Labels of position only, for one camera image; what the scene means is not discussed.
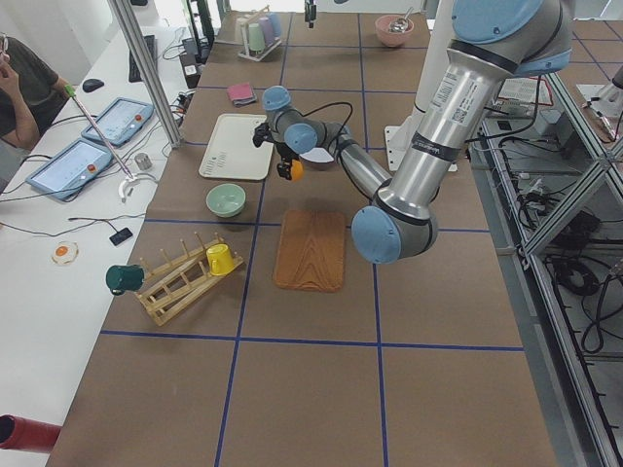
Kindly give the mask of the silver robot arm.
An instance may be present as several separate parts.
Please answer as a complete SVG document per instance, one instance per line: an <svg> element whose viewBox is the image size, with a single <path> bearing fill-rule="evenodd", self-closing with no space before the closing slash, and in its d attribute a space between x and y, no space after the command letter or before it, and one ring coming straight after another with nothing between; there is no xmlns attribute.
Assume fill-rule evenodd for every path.
<svg viewBox="0 0 623 467"><path fill-rule="evenodd" d="M288 180L295 160L314 148L325 149L370 200L351 222L359 254L373 264L419 255L437 237L429 205L502 82L568 65L574 10L574 2L556 0L441 3L433 37L448 42L429 45L427 55L445 54L449 63L394 173L375 162L345 125L307 118L282 86L264 92L267 118L255 128L253 143L275 145L281 156L278 173Z"/></svg>

